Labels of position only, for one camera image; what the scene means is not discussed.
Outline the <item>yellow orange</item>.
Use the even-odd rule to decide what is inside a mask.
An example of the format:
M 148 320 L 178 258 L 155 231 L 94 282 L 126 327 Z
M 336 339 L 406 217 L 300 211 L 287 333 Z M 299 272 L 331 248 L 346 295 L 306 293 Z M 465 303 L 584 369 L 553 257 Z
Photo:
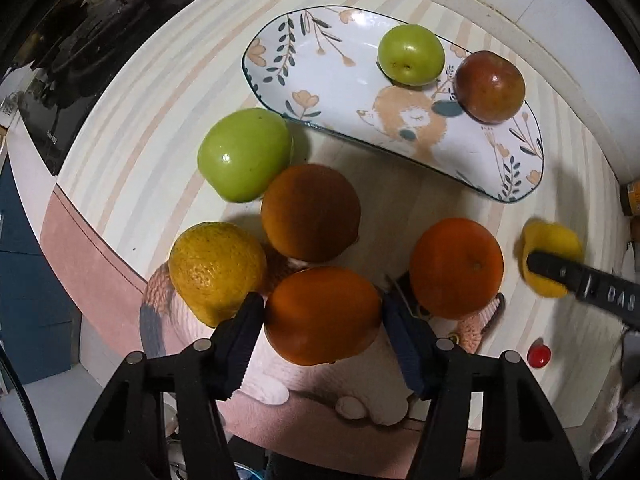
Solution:
M 526 222 L 520 242 L 518 261 L 525 283 L 538 296 L 544 298 L 558 299 L 566 296 L 568 289 L 565 286 L 529 270 L 527 258 L 532 252 L 540 250 L 570 261 L 583 263 L 585 251 L 578 235 L 561 223 L 533 218 Z

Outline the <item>yellow-green orange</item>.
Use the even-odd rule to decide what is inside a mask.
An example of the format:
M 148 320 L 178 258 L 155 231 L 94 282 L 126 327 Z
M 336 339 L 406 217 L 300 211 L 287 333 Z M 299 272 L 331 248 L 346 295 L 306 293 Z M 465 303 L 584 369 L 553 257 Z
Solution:
M 267 259 L 254 235 L 229 222 L 201 222 L 182 232 L 168 258 L 171 283 L 209 327 L 232 318 L 262 288 Z

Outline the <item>red cherry tomato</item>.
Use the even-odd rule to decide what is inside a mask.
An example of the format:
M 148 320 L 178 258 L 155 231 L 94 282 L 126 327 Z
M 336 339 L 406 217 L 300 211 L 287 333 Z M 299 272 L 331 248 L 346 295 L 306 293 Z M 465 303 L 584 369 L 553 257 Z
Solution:
M 539 344 L 532 344 L 527 352 L 527 363 L 534 370 L 540 370 L 549 364 L 552 358 L 551 349 L 540 342 Z

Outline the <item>bright orange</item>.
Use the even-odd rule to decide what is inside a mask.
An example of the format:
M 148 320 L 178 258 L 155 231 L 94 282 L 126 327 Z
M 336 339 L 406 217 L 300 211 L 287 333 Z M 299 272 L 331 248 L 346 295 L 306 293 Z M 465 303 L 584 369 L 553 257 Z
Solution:
M 314 366 L 358 356 L 381 327 L 381 298 L 366 279 L 324 266 L 285 278 L 266 304 L 265 333 L 277 354 Z
M 436 318 L 462 320 L 497 296 L 504 272 L 495 237 L 467 218 L 430 226 L 413 247 L 409 278 L 421 307 Z

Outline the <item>dark orange tangerine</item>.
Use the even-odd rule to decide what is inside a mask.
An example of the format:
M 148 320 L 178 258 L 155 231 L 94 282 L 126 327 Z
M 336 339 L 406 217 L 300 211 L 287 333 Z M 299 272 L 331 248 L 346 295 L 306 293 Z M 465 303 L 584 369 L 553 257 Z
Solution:
M 361 205 L 352 184 L 318 164 L 285 169 L 268 186 L 260 220 L 270 244 L 288 258 L 328 262 L 359 236 Z

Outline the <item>large green apple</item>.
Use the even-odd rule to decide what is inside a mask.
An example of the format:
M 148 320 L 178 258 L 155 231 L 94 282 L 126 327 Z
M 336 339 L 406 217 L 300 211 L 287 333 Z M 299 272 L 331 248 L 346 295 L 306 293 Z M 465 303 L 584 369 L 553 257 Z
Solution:
M 227 202 L 248 203 L 288 168 L 294 141 L 285 120 L 252 107 L 216 122 L 198 149 L 198 171 Z

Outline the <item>dark red apple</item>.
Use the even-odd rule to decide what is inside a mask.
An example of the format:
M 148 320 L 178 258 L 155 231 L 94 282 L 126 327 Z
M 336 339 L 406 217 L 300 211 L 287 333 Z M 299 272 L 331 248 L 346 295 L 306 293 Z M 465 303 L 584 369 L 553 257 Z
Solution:
M 458 103 L 484 124 L 511 119 L 523 106 L 525 92 L 525 80 L 518 68 L 491 51 L 471 53 L 454 74 Z

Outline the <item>small green apple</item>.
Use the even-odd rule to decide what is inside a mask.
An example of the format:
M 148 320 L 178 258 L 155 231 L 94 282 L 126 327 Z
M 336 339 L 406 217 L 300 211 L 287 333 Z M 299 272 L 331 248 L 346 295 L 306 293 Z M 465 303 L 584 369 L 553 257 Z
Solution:
M 378 44 L 378 65 L 390 80 L 408 87 L 433 82 L 445 67 L 445 51 L 437 36 L 417 24 L 390 29 Z

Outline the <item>soy sauce bottle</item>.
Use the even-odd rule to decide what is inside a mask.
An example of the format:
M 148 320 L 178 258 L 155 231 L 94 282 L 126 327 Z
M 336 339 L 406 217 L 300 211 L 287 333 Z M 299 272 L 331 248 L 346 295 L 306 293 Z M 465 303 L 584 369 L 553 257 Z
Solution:
M 640 216 L 640 180 L 620 185 L 620 206 L 626 217 Z

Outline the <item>striped cat table mat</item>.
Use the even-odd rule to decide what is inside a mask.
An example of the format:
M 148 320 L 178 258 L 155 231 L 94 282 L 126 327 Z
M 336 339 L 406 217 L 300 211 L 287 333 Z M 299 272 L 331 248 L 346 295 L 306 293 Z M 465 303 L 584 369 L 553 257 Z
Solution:
M 407 269 L 420 235 L 468 218 L 495 237 L 503 307 L 442 336 L 484 356 L 551 349 L 536 378 L 588 457 L 612 436 L 623 326 L 570 298 L 544 299 L 514 252 L 527 223 L 573 230 L 588 262 L 623 265 L 628 224 L 591 132 L 540 75 L 503 127 L 437 113 L 450 87 L 355 86 L 375 55 L 366 18 L 395 12 L 442 32 L 447 53 L 489 37 L 428 0 L 195 0 L 125 64 L 80 129 L 44 215 L 56 276 L 117 352 L 169 354 L 227 314 L 221 282 L 171 278 L 174 249 L 206 252 L 239 285 L 262 254 L 262 292 L 289 275 L 340 271 L 304 326 L 321 362 L 288 362 L 258 342 L 242 389 L 222 404 L 243 438 L 397 476 L 426 406 L 402 380 L 386 333 L 348 324 L 357 292 Z

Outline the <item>blue kitchen cabinet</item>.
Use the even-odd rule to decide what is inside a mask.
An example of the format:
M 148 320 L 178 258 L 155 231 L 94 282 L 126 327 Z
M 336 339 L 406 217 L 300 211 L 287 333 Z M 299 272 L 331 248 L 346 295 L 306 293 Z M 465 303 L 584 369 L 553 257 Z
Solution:
M 1 342 L 22 384 L 78 362 L 81 315 L 43 255 L 18 195 L 1 170 Z

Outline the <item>oval floral ceramic plate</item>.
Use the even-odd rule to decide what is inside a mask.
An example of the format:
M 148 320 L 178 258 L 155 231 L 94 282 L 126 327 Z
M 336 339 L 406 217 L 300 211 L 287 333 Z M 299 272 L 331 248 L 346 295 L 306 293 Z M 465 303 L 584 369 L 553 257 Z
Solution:
M 445 67 L 409 89 L 378 67 L 378 44 L 396 18 L 352 6 L 311 6 L 273 18 L 242 57 L 259 102 L 292 122 L 400 156 L 501 203 L 532 194 L 544 144 L 529 105 L 485 125 L 456 101 L 454 73 L 468 50 L 440 43 Z

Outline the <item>black gas stove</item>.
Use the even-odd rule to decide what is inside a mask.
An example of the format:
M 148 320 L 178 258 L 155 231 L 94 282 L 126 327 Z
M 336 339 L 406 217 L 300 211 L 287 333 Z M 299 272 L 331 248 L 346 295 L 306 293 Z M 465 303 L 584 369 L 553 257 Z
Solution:
M 63 39 L 18 100 L 44 166 L 56 176 L 82 125 L 117 73 L 194 0 L 105 0 Z

